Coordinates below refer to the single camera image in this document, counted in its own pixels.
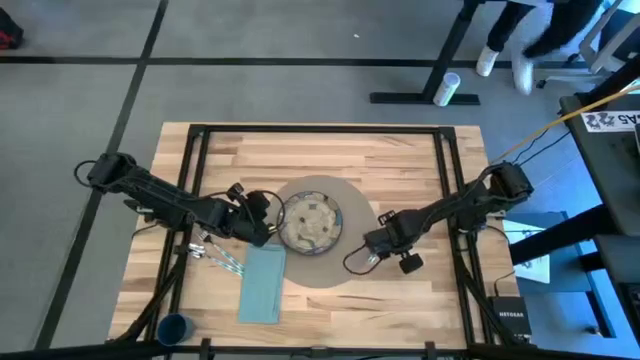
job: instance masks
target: yellow cable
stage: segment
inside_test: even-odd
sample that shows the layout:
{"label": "yellow cable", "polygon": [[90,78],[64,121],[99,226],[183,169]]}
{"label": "yellow cable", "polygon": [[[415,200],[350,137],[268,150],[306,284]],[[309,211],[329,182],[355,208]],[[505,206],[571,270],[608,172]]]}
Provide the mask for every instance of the yellow cable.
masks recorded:
{"label": "yellow cable", "polygon": [[594,102],[593,104],[589,104],[589,105],[587,105],[587,106],[585,106],[585,107],[583,107],[581,109],[578,109],[578,110],[576,110],[576,111],[574,111],[572,113],[569,113],[569,114],[559,118],[558,120],[556,120],[556,121],[554,121],[554,122],[552,122],[552,123],[540,128],[539,130],[537,130],[533,134],[527,136],[520,143],[518,143],[517,145],[514,145],[513,147],[511,147],[511,149],[505,151],[504,154],[500,155],[498,158],[496,158],[493,161],[491,161],[491,163],[493,164],[495,162],[498,162],[498,161],[506,158],[507,156],[509,156],[509,154],[511,154],[512,152],[516,151],[518,148],[522,147],[522,145],[528,143],[529,141],[533,140],[533,138],[535,138],[536,136],[542,134],[543,131],[545,131],[545,130],[553,127],[553,126],[556,126],[556,125],[558,125],[560,123],[563,123],[563,122],[573,118],[574,116],[578,116],[578,115],[582,114],[583,112],[589,111],[589,110],[591,110],[593,108],[596,108],[596,107],[598,107],[598,106],[600,106],[602,104],[606,104],[606,103],[608,103],[610,101],[613,101],[613,100],[615,100],[615,99],[617,99],[619,97],[627,95],[628,93],[630,93],[632,91],[636,91],[636,90],[640,90],[640,85],[628,87],[628,88],[620,91],[619,93],[615,93],[613,95],[609,95],[609,96],[607,96],[606,98],[604,98],[602,100],[598,100],[598,101]]}

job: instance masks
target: round placemat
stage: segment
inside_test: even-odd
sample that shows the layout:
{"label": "round placemat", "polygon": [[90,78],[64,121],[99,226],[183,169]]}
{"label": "round placemat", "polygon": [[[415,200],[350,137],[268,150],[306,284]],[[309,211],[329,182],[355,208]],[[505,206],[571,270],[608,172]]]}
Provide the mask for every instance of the round placemat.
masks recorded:
{"label": "round placemat", "polygon": [[[284,276],[294,283],[311,288],[330,288],[351,280],[354,276],[342,266],[345,255],[364,244],[364,234],[378,228],[375,213],[367,198],[349,182],[323,175],[298,178],[288,182],[277,194],[286,201],[295,194],[313,191],[334,199],[342,212],[342,232],[335,245],[320,255],[297,253],[285,245],[287,260]],[[280,210],[278,201],[271,201],[265,222],[276,223]],[[279,234],[273,234],[271,243],[282,244]],[[371,253],[363,249],[351,256],[347,266],[362,271],[370,264]]]}
{"label": "round placemat", "polygon": [[338,203],[317,191],[303,191],[284,203],[286,218],[280,239],[291,250],[316,256],[329,251],[342,232]]}

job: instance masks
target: white bottle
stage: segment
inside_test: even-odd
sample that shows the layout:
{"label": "white bottle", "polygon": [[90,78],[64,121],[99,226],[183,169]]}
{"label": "white bottle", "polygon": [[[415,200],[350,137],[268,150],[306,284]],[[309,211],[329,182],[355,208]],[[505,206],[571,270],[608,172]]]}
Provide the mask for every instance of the white bottle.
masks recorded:
{"label": "white bottle", "polygon": [[458,86],[460,86],[460,76],[456,73],[446,73],[433,97],[433,103],[438,106],[447,106]]}

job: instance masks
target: gray floor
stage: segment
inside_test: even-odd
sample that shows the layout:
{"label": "gray floor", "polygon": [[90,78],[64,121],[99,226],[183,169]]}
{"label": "gray floor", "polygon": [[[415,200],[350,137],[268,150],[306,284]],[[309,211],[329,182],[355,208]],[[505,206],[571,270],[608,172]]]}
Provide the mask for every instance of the gray floor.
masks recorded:
{"label": "gray floor", "polygon": [[[158,0],[0,0],[28,40],[23,49],[0,56],[137,57],[157,5]],[[153,56],[435,59],[460,5],[171,0]],[[457,59],[475,59],[502,6],[481,7]],[[548,8],[532,13],[509,49],[539,34],[548,16]],[[577,40],[550,58],[564,59]],[[508,53],[501,59],[508,60]],[[509,70],[487,79],[471,69],[455,71],[462,78],[460,91],[479,93],[481,107],[368,103],[371,91],[421,89],[428,68],[149,66],[120,150],[148,166],[165,121],[474,124],[481,126],[494,158],[555,119],[559,97],[583,89],[557,83],[525,97],[513,89]],[[106,147],[133,72],[132,65],[0,65],[0,201],[8,208],[0,217],[0,352],[33,345],[87,199],[71,170]],[[565,131],[553,128],[536,148]],[[570,138],[525,171],[537,190],[519,210],[576,214],[599,201]],[[103,199],[55,346],[104,340],[134,223],[121,198]],[[562,346],[544,341],[542,347]],[[606,351],[620,354],[616,348],[627,343]]]}

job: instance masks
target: blue cup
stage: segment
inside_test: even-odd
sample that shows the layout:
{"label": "blue cup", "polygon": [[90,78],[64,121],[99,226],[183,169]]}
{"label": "blue cup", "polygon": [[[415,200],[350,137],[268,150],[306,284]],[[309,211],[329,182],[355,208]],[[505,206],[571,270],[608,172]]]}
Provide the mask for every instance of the blue cup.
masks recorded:
{"label": "blue cup", "polygon": [[181,314],[169,314],[158,325],[158,341],[164,346],[177,345],[193,335],[193,321]]}

